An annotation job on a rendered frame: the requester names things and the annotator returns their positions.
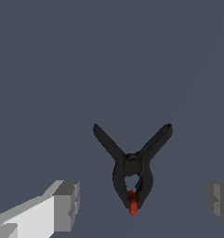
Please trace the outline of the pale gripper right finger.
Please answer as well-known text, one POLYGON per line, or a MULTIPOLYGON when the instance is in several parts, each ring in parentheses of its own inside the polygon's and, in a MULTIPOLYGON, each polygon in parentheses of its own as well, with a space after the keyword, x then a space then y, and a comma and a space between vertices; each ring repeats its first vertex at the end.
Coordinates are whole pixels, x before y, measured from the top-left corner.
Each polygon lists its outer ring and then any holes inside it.
POLYGON ((208 208, 224 223, 224 180, 207 181, 205 189, 208 208))

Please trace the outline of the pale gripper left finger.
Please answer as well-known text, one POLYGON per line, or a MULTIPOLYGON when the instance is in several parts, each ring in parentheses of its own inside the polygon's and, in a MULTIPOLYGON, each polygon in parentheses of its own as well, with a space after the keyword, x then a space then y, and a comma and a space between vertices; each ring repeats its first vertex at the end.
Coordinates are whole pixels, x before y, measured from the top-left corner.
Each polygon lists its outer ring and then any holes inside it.
POLYGON ((71 231, 79 191, 79 181, 56 180, 41 196, 0 214, 0 238, 50 238, 55 231, 71 231))

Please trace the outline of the black spring clamp red tips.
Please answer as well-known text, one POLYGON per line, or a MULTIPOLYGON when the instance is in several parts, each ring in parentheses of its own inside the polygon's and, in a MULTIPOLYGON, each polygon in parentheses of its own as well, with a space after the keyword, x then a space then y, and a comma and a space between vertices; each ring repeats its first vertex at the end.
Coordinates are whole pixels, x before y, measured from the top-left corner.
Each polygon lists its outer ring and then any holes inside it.
POLYGON ((150 168, 151 159, 171 138, 173 134, 172 125, 164 125, 136 153, 124 153, 97 124, 93 126, 93 133, 104 149, 114 159, 115 166, 112 172, 113 186, 125 207, 129 210, 129 214, 135 216, 152 190, 153 175, 150 168), (136 190, 129 191, 126 188, 125 178, 134 175, 138 176, 138 182, 135 186, 136 190))

